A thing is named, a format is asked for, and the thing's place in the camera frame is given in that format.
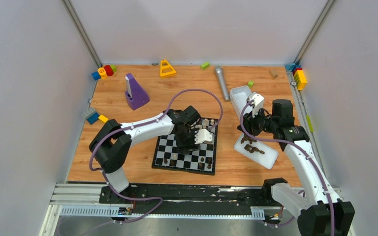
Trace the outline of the black white chessboard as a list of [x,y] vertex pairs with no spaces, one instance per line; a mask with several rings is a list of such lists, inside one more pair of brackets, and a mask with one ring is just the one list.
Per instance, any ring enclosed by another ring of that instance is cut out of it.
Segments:
[[201,143],[189,153],[178,152],[177,139],[174,134],[159,136],[152,168],[213,176],[216,165],[218,128],[215,126],[211,131],[213,134],[211,144]]

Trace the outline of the silver microphone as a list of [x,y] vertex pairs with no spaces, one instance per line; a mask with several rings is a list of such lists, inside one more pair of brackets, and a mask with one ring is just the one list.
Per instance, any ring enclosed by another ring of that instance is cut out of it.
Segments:
[[218,84],[220,86],[221,93],[223,95],[224,101],[228,102],[230,101],[229,92],[227,89],[227,84],[224,78],[224,72],[223,68],[220,65],[216,65],[214,68],[214,73],[217,77]]

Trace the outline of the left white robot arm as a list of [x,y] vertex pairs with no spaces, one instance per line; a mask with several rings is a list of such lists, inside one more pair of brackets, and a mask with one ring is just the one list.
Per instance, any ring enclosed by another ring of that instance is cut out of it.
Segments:
[[173,134],[178,153],[188,154],[199,145],[195,142],[195,131],[191,126],[200,119],[193,106],[184,110],[170,109],[153,118],[134,123],[107,121],[89,144],[92,157],[101,166],[107,182],[113,187],[112,197],[119,203],[126,203],[131,197],[129,181],[123,165],[129,149],[145,140]]

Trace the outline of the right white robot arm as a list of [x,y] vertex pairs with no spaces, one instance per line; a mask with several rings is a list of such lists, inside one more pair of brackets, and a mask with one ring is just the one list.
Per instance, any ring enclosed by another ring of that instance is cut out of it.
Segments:
[[261,198],[267,205],[283,205],[297,220],[302,236],[346,236],[349,233],[355,209],[345,202],[329,184],[315,159],[310,138],[296,125],[293,104],[287,99],[275,99],[269,113],[258,99],[248,98],[240,112],[238,129],[248,137],[259,138],[262,132],[271,133],[268,142],[279,143],[292,162],[303,186],[301,196],[283,178],[268,179]]

